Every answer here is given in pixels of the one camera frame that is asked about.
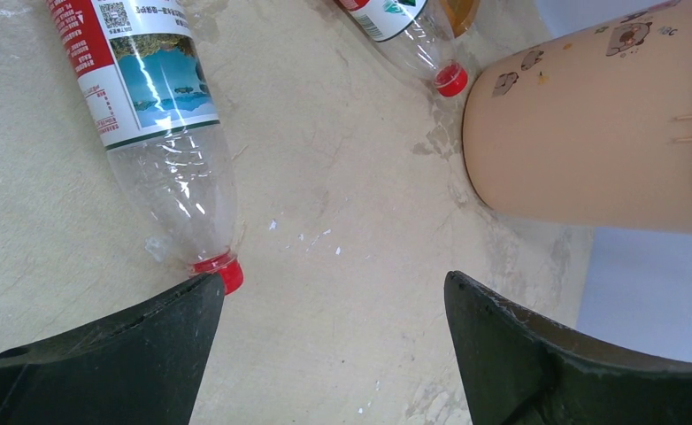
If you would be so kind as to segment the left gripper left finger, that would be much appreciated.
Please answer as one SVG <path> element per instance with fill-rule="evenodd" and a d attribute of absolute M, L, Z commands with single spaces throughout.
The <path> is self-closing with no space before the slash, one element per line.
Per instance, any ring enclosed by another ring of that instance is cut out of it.
<path fill-rule="evenodd" d="M 127 309 L 0 353 L 0 424 L 186 424 L 224 283 L 202 274 Z"/>

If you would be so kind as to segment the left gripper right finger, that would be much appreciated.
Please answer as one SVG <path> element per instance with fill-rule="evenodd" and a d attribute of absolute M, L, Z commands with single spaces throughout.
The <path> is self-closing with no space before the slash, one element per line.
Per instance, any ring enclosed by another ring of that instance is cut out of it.
<path fill-rule="evenodd" d="M 587 336 L 452 271 L 444 304 L 475 424 L 692 424 L 692 363 Z"/>

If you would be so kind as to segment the red label bottle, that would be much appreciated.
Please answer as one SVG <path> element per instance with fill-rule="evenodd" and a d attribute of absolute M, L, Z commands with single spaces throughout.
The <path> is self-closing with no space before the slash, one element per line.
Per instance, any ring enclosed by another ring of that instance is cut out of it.
<path fill-rule="evenodd" d="M 339 0 L 378 51 L 399 70 L 454 97 L 469 76 L 457 58 L 442 3 L 428 0 Z"/>
<path fill-rule="evenodd" d="M 47 6 L 129 201 L 191 274 L 238 290 L 231 155 L 182 3 Z"/>

